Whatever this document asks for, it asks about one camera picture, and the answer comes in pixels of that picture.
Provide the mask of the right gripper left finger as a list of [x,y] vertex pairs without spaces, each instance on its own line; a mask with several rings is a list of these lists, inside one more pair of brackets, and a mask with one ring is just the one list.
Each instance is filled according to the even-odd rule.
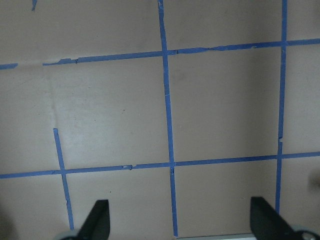
[[107,199],[97,200],[82,227],[77,240],[107,240],[111,232],[110,208]]

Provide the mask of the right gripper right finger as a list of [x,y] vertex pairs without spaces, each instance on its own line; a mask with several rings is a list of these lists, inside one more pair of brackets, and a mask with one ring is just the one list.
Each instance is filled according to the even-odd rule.
[[257,240],[295,240],[295,231],[263,198],[250,199],[250,229]]

